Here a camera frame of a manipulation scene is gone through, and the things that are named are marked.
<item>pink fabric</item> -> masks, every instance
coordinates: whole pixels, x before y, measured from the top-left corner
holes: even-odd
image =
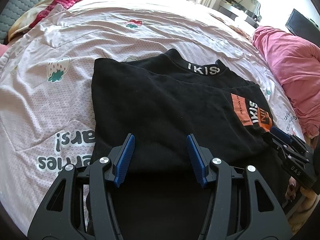
[[[38,13],[36,19],[29,25],[29,28],[32,29],[38,22],[40,22],[43,18],[48,16],[48,14],[52,11],[52,9],[57,5],[61,4],[65,9],[69,9],[76,2],[81,0],[54,0],[46,9],[42,10]]]
[[[9,49],[8,46],[0,44],[0,57]]]
[[[257,28],[252,44],[268,62],[310,138],[320,126],[320,48],[268,26]]]

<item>black monitor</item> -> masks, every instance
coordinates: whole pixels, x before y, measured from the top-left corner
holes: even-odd
[[[285,26],[293,35],[311,41],[320,47],[320,30],[296,9],[293,9]]]

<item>silver screw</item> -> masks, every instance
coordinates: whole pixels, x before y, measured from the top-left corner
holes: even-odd
[[[212,159],[212,162],[213,162],[214,164],[221,164],[221,163],[222,163],[222,161],[221,161],[219,158],[214,158],[214,159]]]
[[[252,165],[249,165],[247,167],[248,171],[251,171],[251,172],[255,172],[256,171],[256,167],[252,166]]]
[[[99,162],[100,163],[107,163],[107,162],[109,162],[109,158],[108,157],[102,157],[102,158],[100,158]]]
[[[68,164],[66,167],[65,167],[66,171],[71,171],[73,170],[73,165],[72,164]]]

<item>bed sheet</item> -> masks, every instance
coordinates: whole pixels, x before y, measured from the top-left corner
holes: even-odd
[[[257,50],[210,12],[187,0],[83,0],[70,11],[57,5],[0,58],[0,201],[23,233],[61,168],[90,163],[99,57],[132,61],[175,48],[199,65],[220,59],[259,84],[275,124],[303,139]]]

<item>blue gripper pad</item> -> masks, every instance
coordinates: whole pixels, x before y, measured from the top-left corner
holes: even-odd
[[[191,135],[187,136],[187,151],[197,182],[201,185],[201,187],[205,187],[208,183],[205,175],[205,165]]]
[[[280,140],[282,140],[286,144],[291,144],[290,136],[287,135],[284,131],[280,130],[279,128],[272,126],[270,128],[270,133],[277,136]]]
[[[120,187],[120,184],[124,182],[124,178],[127,174],[131,157],[134,151],[134,146],[135,138],[133,135],[131,135],[117,164],[114,180],[114,184],[116,185],[116,187]]]

